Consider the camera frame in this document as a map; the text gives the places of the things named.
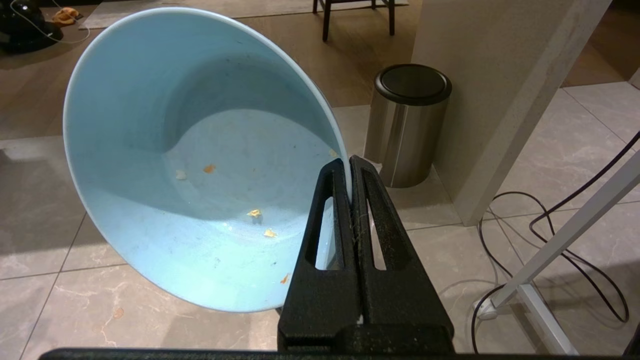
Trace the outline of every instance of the black trash can lid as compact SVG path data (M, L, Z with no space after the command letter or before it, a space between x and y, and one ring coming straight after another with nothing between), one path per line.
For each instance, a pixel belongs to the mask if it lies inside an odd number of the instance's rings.
M376 76L376 91L398 104L427 106L451 95L449 78L428 66L400 64L387 67Z

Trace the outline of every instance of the light blue bowl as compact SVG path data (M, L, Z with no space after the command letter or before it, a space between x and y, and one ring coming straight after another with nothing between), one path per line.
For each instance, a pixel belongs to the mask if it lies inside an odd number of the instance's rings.
M107 241L161 288L222 311L284 303L317 175L335 157L348 165L329 105L290 57L187 8L131 15L89 45L64 138ZM331 204L324 215L319 268L334 251Z

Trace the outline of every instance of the trash can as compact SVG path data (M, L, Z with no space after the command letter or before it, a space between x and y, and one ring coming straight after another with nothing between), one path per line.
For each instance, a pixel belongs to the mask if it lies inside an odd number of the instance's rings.
M449 78L431 67L394 65L376 76L364 157L382 164L385 186L427 178L450 95Z

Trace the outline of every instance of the marble tile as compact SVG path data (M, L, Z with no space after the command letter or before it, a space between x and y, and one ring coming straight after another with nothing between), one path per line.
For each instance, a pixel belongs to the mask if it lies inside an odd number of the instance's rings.
M84 216L62 137L0 142L0 279L57 272Z
M349 156L362 156L369 124L369 105L334 108ZM404 189L387 189L404 227L420 229L459 224L460 218L435 169L421 184Z
M483 233L487 246L508 269L515 271L521 266L495 220L484 222ZM506 282L507 277L494 269L475 227L432 227L408 234L454 324L456 351L472 352L472 304L497 284ZM522 321L523 317L522 305L515 302L501 309L497 319L476 323L478 350L516 354L544 352L542 341L531 330L529 322Z
M91 218L85 216L62 270L122 264L126 261L102 237Z
M19 360L56 274L0 281L0 359Z
M556 230L575 213L575 210L554 213L552 219ZM630 307L629 322L617 321L588 281L563 258L554 260L535 278L540 293L580 354L620 355L640 322L638 214L640 202L618 204L570 247L618 284ZM515 251L524 261L531 259L541 246L541 241L528 228L534 217L508 218L501 222ZM536 229L547 238L551 235L548 226L542 222L536 224ZM623 314L613 287L594 271L587 273L593 276L614 308Z
M63 272L22 360L59 347L275 350L275 310L235 314L178 299L128 265Z
M640 131L640 90L630 83L574 86L564 90L626 143ZM634 149L640 150L640 143L636 143Z
M624 146L614 133L560 89L498 192L527 192L551 207L591 179ZM609 174L564 208L580 208L631 155L627 153ZM622 202L636 200L640 200L638 187ZM497 199L492 209L502 216L541 213L533 201L518 195Z

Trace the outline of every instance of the black object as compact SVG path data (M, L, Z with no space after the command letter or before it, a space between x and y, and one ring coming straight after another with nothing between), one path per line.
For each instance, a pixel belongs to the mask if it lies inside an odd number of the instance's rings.
M376 75L376 91L402 105L437 104L451 95L451 81L436 69L419 64L399 64Z
M0 47L7 53L40 50L62 37L62 31L45 21L42 11L32 0L0 0Z
M313 13L318 13L318 1L324 11L324 25L322 28L322 41L326 41L329 37L329 17L331 16L331 5L340 3L355 3L362 0L314 0ZM389 9L389 35L396 33L396 0L382 0ZM381 6L376 6L376 0L371 0L371 8L373 10Z
M320 172L291 286L278 323L278 352L61 348L40 360L528 360L622 357L455 354L453 326L375 168L353 156L349 208L340 159ZM336 263L315 268L326 199L333 197ZM386 270L374 267L369 212ZM638 333L624 359L638 351Z

